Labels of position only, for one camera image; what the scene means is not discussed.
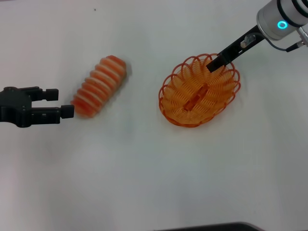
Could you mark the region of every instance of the orange wire basket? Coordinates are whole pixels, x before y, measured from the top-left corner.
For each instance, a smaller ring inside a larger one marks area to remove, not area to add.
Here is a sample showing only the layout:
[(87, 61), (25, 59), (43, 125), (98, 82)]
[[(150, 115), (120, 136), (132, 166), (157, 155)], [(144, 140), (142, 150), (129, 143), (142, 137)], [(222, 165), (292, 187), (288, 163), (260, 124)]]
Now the orange wire basket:
[(233, 63), (210, 73), (206, 65), (217, 54), (189, 57), (177, 65), (159, 90), (159, 109), (177, 126), (194, 128), (221, 113), (240, 90)]

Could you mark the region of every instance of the cable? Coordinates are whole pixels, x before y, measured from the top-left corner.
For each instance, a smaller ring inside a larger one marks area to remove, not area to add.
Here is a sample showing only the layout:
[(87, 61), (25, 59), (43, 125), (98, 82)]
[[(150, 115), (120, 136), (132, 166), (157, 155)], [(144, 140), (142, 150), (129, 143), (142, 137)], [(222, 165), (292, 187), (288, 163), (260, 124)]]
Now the cable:
[(261, 33), (251, 33), (247, 36), (251, 36), (251, 35), (254, 35), (254, 36), (261, 36), (263, 37), (273, 48), (277, 49), (277, 50), (280, 50), (280, 51), (287, 51), (287, 49), (284, 49), (284, 48), (280, 48), (280, 47), (277, 47), (275, 46), (267, 37), (265, 37), (264, 35), (262, 35)]

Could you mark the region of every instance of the orange toy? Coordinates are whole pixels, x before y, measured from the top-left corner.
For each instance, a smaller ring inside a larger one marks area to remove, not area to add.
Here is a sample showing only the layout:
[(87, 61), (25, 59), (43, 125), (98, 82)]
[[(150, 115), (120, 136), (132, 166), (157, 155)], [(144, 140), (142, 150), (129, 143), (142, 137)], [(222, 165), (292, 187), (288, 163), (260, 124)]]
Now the orange toy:
[(126, 64), (115, 56), (101, 59), (74, 95), (71, 104), (81, 117), (94, 117), (118, 89), (126, 76)]
[(194, 128), (213, 119), (241, 88), (240, 74), (231, 63), (210, 73), (206, 65), (217, 54), (189, 57), (177, 65), (158, 94), (159, 109), (177, 125)]

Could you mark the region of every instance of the white table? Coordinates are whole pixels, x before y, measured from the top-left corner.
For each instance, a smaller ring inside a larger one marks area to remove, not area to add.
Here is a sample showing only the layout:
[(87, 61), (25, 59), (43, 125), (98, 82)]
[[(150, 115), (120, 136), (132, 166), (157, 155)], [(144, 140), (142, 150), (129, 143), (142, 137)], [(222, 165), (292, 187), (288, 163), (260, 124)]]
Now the white table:
[(102, 57), (132, 70), (92, 120), (0, 125), (0, 230), (308, 229), (307, 49), (264, 41), (238, 58), (242, 88), (208, 124), (179, 128), (158, 109), (173, 67), (224, 49), (267, 2), (0, 1), (1, 89), (58, 88), (58, 102), (34, 106), (59, 106)]

